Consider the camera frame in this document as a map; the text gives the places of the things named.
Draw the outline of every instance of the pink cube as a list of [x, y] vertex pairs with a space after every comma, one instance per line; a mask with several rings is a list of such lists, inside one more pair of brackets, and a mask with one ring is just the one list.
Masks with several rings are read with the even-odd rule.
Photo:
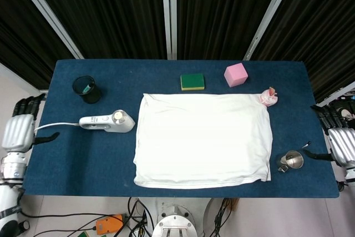
[[233, 87], [239, 84], [243, 84], [248, 78], [248, 74], [242, 63], [238, 63], [226, 68], [224, 72], [229, 87]]

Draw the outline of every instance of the small metal pitcher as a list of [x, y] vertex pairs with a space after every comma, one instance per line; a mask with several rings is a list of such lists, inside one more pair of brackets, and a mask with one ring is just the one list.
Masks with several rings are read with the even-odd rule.
[[277, 161], [278, 171], [285, 173], [289, 168], [299, 169], [303, 166], [303, 156], [294, 150], [290, 150]]

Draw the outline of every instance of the cup handle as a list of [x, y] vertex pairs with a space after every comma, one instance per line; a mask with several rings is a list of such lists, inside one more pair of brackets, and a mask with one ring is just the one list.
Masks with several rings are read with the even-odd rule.
[[288, 170], [288, 166], [282, 165], [278, 168], [279, 172], [285, 173]]

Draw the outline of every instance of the blue felt surface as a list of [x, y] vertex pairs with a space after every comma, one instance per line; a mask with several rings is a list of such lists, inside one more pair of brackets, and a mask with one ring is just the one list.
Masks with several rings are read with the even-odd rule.
[[[60, 60], [50, 84], [41, 125], [78, 122], [89, 115], [110, 114], [123, 109], [137, 121], [143, 93], [261, 93], [276, 88], [278, 103], [268, 108], [273, 134], [270, 159], [271, 181], [256, 181], [233, 187], [171, 190], [136, 186], [136, 127], [127, 134], [91, 131], [80, 127], [58, 126], [40, 130], [38, 136], [60, 131], [57, 140], [35, 146], [24, 187], [27, 194], [95, 196], [176, 196], [176, 197], [294, 197], [335, 198], [339, 196], [329, 162], [305, 158], [299, 170], [277, 171], [276, 158], [288, 150], [312, 141], [310, 150], [326, 153], [316, 115], [315, 103], [303, 63], [243, 62], [249, 78], [245, 84], [229, 88], [224, 78], [227, 66], [237, 61], [214, 60]], [[182, 92], [180, 75], [203, 73], [206, 88]], [[103, 96], [86, 104], [75, 95], [72, 82], [80, 75], [94, 77]]]

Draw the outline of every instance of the folded white towel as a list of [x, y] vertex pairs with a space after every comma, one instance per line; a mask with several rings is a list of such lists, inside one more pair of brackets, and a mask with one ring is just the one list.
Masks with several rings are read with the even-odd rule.
[[271, 180], [271, 144], [260, 94], [144, 94], [134, 182], [192, 189]]

